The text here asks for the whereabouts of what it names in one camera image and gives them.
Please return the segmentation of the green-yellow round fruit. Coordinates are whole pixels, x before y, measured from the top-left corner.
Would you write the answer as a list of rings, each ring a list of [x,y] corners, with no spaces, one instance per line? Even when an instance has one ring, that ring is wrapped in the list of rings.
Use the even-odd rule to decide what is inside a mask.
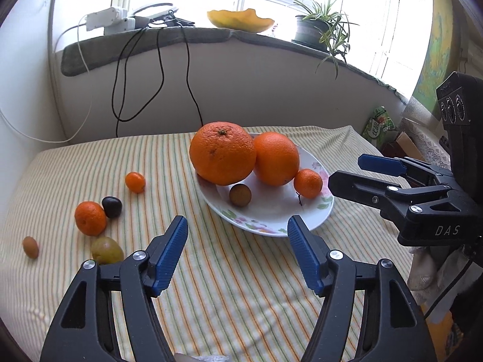
[[[110,237],[96,239],[91,246],[92,259],[99,265],[122,262],[124,253],[118,243]]]

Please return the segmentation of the small brown longan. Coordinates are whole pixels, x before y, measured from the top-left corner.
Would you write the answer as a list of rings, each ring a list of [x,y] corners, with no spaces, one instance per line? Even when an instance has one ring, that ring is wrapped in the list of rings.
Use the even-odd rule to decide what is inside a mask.
[[[39,247],[37,241],[31,237],[26,236],[22,241],[22,248],[24,250],[25,255],[30,259],[37,259],[39,254]]]

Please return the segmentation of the cardboard box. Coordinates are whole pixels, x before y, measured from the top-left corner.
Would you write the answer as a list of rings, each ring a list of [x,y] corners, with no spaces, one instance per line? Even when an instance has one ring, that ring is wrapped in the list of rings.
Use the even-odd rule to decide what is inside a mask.
[[[384,156],[390,158],[409,157],[425,161],[421,151],[405,132],[400,132],[395,139],[383,145],[381,152]]]

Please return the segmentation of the green snack packet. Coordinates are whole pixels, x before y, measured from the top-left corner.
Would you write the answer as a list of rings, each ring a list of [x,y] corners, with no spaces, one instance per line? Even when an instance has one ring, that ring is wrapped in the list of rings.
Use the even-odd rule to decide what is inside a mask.
[[[392,118],[384,106],[378,106],[366,122],[362,137],[380,149],[394,133],[397,129]]]

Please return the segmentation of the small tangerine on plate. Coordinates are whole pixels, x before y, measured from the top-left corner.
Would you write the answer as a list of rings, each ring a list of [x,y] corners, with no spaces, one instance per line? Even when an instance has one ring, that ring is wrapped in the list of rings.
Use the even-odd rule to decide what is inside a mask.
[[[295,191],[305,198],[315,198],[322,191],[323,181],[314,170],[301,169],[294,178]]]

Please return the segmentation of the medium orange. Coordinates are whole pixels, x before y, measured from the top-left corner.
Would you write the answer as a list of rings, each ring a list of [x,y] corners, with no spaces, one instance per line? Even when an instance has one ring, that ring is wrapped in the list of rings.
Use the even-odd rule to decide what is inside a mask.
[[[300,156],[296,145],[278,132],[264,132],[254,138],[254,173],[269,186],[284,186],[298,173]]]

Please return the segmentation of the white floral plate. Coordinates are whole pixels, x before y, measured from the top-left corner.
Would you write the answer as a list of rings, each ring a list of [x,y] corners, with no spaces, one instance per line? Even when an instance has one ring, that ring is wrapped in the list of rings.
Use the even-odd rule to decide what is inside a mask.
[[[322,178],[322,190],[316,198],[299,197],[293,183],[273,187],[261,182],[254,173],[241,181],[251,191],[251,201],[239,208],[229,200],[230,186],[217,186],[197,177],[201,196],[223,220],[243,230],[269,237],[287,236],[291,216],[299,215],[309,230],[315,230],[331,214],[334,197],[328,190],[328,172],[318,158],[304,147],[297,147],[300,167],[315,171]]]

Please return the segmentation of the dark plum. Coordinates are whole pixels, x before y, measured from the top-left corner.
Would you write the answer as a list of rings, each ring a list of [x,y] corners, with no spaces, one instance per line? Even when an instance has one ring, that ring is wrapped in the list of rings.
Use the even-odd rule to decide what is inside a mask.
[[[121,215],[123,204],[115,196],[106,196],[101,201],[104,213],[110,219],[118,218]]]

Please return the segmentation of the potted spider plant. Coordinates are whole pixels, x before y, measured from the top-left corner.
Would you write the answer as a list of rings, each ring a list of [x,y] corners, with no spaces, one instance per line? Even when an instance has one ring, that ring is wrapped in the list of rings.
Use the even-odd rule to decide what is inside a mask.
[[[326,56],[318,63],[316,69],[323,62],[331,61],[337,79],[339,64],[341,61],[346,63],[346,56],[351,49],[351,27],[357,24],[350,22],[343,11],[336,10],[339,0],[327,0],[325,3],[316,0],[289,1],[303,10],[296,16],[297,31],[293,41],[301,46],[324,52]]]

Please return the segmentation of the brown longan on plate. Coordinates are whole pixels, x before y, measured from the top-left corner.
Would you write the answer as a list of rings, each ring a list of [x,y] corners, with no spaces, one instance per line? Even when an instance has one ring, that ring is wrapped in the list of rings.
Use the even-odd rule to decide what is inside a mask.
[[[251,198],[251,190],[244,184],[235,184],[229,191],[230,202],[239,208],[246,207],[251,202]]]

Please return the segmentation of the small orange kumquat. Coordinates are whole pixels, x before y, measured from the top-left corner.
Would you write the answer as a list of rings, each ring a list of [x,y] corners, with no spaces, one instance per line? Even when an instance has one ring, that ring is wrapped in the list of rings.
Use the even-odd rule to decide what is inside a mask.
[[[127,188],[135,194],[140,194],[145,190],[146,179],[141,173],[128,173],[124,178],[124,182]]]

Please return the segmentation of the large orange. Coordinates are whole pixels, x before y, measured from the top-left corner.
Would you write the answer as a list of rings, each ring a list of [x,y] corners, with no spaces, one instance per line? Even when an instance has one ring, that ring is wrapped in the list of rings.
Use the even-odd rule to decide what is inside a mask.
[[[209,122],[192,137],[189,157],[201,178],[218,186],[229,186],[251,174],[256,150],[252,137],[241,126]]]

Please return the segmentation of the yellow bowl on sill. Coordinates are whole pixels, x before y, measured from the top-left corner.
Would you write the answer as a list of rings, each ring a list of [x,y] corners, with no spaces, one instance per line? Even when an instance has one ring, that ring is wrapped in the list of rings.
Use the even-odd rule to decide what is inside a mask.
[[[256,11],[248,8],[244,11],[212,10],[207,12],[211,24],[217,28],[262,33],[274,25],[274,20],[257,16]]]

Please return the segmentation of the white power strip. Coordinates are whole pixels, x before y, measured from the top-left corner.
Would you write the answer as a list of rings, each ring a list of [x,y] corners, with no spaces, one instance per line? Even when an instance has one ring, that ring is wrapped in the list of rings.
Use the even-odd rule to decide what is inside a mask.
[[[85,23],[87,31],[103,28],[104,35],[123,33],[136,27],[135,18],[128,16],[126,9],[116,7],[88,14]]]

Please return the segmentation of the wall map poster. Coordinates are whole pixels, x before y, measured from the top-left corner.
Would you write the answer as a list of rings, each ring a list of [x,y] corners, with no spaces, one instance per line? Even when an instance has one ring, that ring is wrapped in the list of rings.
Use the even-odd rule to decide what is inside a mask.
[[[447,77],[453,43],[452,0],[433,0],[432,23],[427,53],[413,98],[430,113],[436,107],[436,89]]]

